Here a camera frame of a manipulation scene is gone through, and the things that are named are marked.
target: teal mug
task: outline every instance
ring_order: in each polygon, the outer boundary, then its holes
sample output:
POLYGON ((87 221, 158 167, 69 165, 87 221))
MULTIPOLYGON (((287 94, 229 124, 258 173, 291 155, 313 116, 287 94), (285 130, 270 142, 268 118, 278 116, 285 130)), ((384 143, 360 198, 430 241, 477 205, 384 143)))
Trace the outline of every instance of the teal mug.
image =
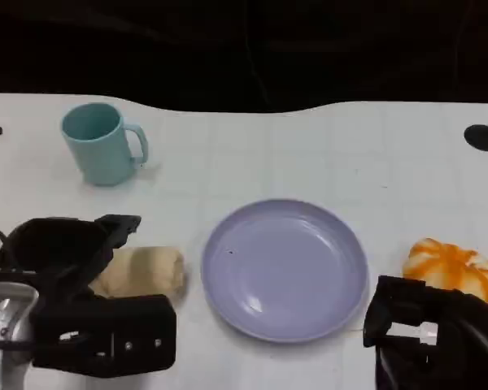
POLYGON ((127 180, 148 159, 148 142, 141 127, 124 123, 121 113, 106 103, 70 110, 62 121, 63 138, 85 181, 115 185, 127 180), (125 132, 135 132, 142 157, 133 157, 125 132))

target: bread roll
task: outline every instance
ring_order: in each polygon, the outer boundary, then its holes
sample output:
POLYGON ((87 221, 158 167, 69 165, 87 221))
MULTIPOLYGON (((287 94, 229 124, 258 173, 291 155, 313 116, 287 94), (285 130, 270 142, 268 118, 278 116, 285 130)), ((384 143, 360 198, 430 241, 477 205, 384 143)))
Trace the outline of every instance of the bread roll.
POLYGON ((90 284, 103 297, 137 297, 164 294, 170 299, 181 294, 184 261, 171 247, 114 249, 114 258, 90 284))

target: black hole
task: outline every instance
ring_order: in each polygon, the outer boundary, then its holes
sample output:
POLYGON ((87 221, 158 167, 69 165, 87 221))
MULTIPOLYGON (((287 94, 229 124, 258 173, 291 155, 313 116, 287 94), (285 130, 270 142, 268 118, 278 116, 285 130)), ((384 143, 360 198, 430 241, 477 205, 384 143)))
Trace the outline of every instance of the black hole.
POLYGON ((488 125, 473 124, 464 130, 464 139, 475 149, 488 152, 488 125))

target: cable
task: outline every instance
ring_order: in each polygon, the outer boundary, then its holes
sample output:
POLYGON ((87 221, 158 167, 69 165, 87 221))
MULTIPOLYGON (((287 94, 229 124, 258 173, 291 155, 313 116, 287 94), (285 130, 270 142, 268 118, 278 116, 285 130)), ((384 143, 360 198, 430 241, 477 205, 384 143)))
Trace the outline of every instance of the cable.
POLYGON ((455 36, 455 46, 454 46, 454 70, 452 75, 452 82, 453 87, 457 89, 457 85, 459 83, 459 48, 461 44, 461 37, 463 36, 464 30, 468 24, 468 20, 470 18, 470 14, 472 13, 473 9, 473 0, 468 0, 468 4, 464 9, 463 16, 461 18, 459 30, 455 36))
POLYGON ((0 350, 2 351, 56 351, 65 352, 67 349, 76 350, 81 344, 84 344, 89 337, 78 336, 70 340, 59 341, 56 344, 39 344, 33 341, 9 341, 0 340, 0 350))
POLYGON ((0 232, 0 241, 2 242, 2 248, 0 248, 0 267, 4 268, 20 268, 19 263, 16 261, 15 255, 13 254, 10 245, 7 243, 7 236, 0 232))
POLYGON ((249 3, 251 0, 243 0, 244 1, 244 45, 246 47, 246 57, 247 61, 250 64, 250 71, 253 78, 256 80, 257 84, 259 85, 260 96, 263 102, 270 107, 271 101, 269 100, 268 90, 262 78, 260 77, 259 73, 257 72, 255 61, 253 61, 253 54, 251 52, 251 44, 250 44, 250 31, 249 31, 249 24, 250 24, 250 7, 249 3))

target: purple plate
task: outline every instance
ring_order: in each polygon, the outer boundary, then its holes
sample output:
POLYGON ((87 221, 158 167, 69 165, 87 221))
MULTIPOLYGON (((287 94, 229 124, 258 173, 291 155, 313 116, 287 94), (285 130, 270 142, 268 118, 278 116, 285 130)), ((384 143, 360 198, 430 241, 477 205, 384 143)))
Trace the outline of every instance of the purple plate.
POLYGON ((302 201, 260 201, 213 231, 203 253, 207 298, 248 335, 294 343, 343 327, 368 287, 350 228, 302 201))

